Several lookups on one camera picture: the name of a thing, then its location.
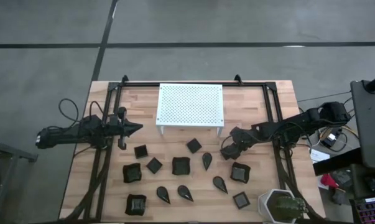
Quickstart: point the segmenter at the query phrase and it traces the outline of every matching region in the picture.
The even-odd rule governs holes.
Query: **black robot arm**
[[[301,136],[312,135],[320,128],[340,127],[345,125],[351,116],[339,102],[324,103],[318,108],[311,108],[279,122],[254,124],[250,130],[235,127],[230,136],[233,143],[221,149],[225,159],[237,159],[256,143],[277,139],[281,147],[292,147]]]
[[[38,133],[35,145],[39,149],[46,149],[57,144],[89,143],[92,147],[104,148],[108,137],[119,135],[119,146],[126,149],[124,137],[129,137],[143,127],[126,119],[124,107],[119,108],[117,114],[109,115],[108,120],[106,123],[97,115],[92,115],[69,128],[44,128]]]

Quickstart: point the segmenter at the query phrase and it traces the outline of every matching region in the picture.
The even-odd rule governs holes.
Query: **black 3d printed part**
[[[204,153],[204,155],[202,155],[202,161],[204,163],[205,170],[208,170],[212,162],[212,155],[209,152]]]
[[[160,187],[157,188],[157,196],[161,200],[163,200],[163,201],[167,202],[168,204],[170,204],[168,190],[165,187],[160,186]]]
[[[235,181],[240,181],[242,183],[248,183],[249,181],[249,171],[251,168],[244,164],[239,164],[238,162],[234,162],[233,166],[231,167],[231,175]]]
[[[221,177],[214,177],[213,180],[212,180],[212,182],[213,182],[213,185],[217,189],[223,191],[226,194],[229,194],[227,192],[226,184],[225,184],[225,181],[223,180],[223,178],[221,178]]]
[[[182,198],[185,198],[189,201],[192,201],[194,202],[193,200],[193,196],[192,194],[190,193],[190,191],[188,190],[188,188],[184,185],[180,185],[178,188],[177,188],[177,193],[182,197]]]
[[[236,194],[233,196],[233,200],[236,203],[238,209],[242,209],[247,207],[251,203],[249,203],[248,197],[245,192],[241,192],[240,194]]]
[[[187,147],[192,153],[196,153],[199,149],[202,148],[201,144],[197,141],[197,139],[193,139],[187,143]]]
[[[140,163],[125,165],[123,167],[124,183],[132,183],[142,179]]]
[[[162,167],[162,163],[155,157],[146,165],[146,167],[155,174]]]
[[[174,157],[174,159],[172,159],[172,174],[173,175],[190,174],[190,158],[189,157]]]
[[[148,156],[146,145],[135,147],[135,156],[136,159]]]
[[[145,210],[146,210],[146,196],[144,195],[128,195],[127,196],[125,214],[142,216]]]

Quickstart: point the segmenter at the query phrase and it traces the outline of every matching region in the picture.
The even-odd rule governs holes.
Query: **black teardrop piece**
[[[189,201],[192,201],[194,202],[193,200],[193,196],[191,195],[190,191],[188,190],[188,188],[184,185],[180,185],[178,188],[177,188],[177,193],[182,197],[182,198],[185,198]]]
[[[225,181],[223,180],[223,178],[214,177],[212,182],[213,182],[213,185],[215,185],[215,187],[217,187],[219,190],[223,191],[226,194],[229,194],[227,192],[226,184],[225,184]]]
[[[157,196],[161,200],[163,200],[163,201],[167,202],[168,204],[170,204],[168,190],[165,187],[161,186],[161,187],[157,188]]]
[[[212,155],[209,152],[204,153],[202,161],[204,162],[205,171],[207,171],[212,162]]]

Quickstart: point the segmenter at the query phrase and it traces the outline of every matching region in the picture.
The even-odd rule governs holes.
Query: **concrete floor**
[[[100,43],[110,4],[0,1],[0,43]],[[244,41],[375,41],[375,0],[119,0],[109,37],[109,42]],[[58,112],[60,99],[84,107],[97,54],[98,49],[0,49],[0,142],[39,153],[37,163],[18,165],[2,214],[6,223],[57,218],[74,146],[38,150],[35,137],[45,126],[69,124]],[[297,99],[304,100],[374,78],[375,47],[107,49],[98,79],[120,80],[125,74],[131,80],[230,80],[235,74],[293,80]],[[307,109],[349,97],[299,105]],[[351,221],[347,206],[323,200],[328,218]]]

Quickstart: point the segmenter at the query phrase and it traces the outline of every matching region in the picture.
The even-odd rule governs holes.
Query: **wooden table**
[[[299,113],[294,88],[291,81],[276,81],[279,100],[284,118]],[[103,107],[108,82],[93,82],[88,97]],[[103,222],[253,222],[263,221],[257,212],[257,197],[270,189],[279,188],[274,153],[271,143],[256,144],[243,152],[237,162],[251,167],[249,182],[243,184],[230,179],[232,159],[225,161],[220,154],[220,144],[235,126],[249,129],[252,124],[267,121],[264,96],[258,87],[224,87],[223,100],[225,128],[218,138],[216,128],[166,128],[161,136],[155,126],[159,88],[129,87],[123,88],[120,106],[127,108],[127,118],[131,122],[143,124],[144,127],[126,138],[127,150],[122,151],[114,140],[109,168],[106,196],[103,207]],[[98,108],[92,113],[100,114]],[[203,146],[192,154],[186,143],[197,138]],[[136,159],[134,147],[145,144],[148,157]],[[88,145],[79,144],[76,152]],[[202,155],[210,152],[213,160],[205,172]],[[65,198],[60,217],[67,216],[88,190],[94,149],[87,150],[74,158],[68,179]],[[172,158],[187,156],[191,159],[191,173],[186,176],[172,175]],[[163,164],[158,173],[152,174],[146,164],[156,157]],[[317,187],[312,161],[308,149],[299,146],[294,149],[292,157],[298,188],[308,203],[321,216],[325,216],[322,200]],[[123,165],[141,163],[142,180],[125,184],[123,182]],[[229,194],[216,189],[212,184],[214,176],[221,176],[227,185]],[[190,202],[177,194],[177,187],[186,185],[194,198]],[[168,189],[171,205],[156,196],[158,186]],[[232,196],[245,191],[251,205],[238,210]],[[129,194],[147,196],[144,216],[125,214],[126,198]],[[92,212],[96,211],[97,196],[93,200]]]

